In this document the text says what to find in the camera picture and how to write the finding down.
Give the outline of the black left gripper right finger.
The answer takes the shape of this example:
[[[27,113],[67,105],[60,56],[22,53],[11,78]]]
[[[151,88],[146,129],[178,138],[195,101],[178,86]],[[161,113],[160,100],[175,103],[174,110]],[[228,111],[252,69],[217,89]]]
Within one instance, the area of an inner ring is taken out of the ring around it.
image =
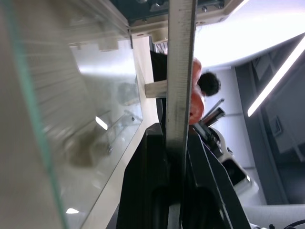
[[[189,128],[182,227],[249,229],[250,223],[224,166]]]

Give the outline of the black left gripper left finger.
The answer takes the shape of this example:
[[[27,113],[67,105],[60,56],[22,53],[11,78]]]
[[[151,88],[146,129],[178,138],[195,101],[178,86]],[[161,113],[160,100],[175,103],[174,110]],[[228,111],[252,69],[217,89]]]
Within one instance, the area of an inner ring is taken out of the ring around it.
[[[123,177],[116,227],[165,229],[169,212],[169,165],[160,123],[148,127]]]

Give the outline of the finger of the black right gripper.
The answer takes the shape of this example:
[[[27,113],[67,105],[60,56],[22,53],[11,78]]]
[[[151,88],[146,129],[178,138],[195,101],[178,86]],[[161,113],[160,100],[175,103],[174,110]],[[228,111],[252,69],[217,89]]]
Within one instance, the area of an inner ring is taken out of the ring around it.
[[[206,115],[211,114],[221,103],[224,102],[224,98],[220,99],[207,113]]]
[[[225,112],[222,108],[218,107],[213,112],[211,112],[206,118],[202,120],[202,123],[206,126],[212,126],[215,124],[220,118],[225,116]]]

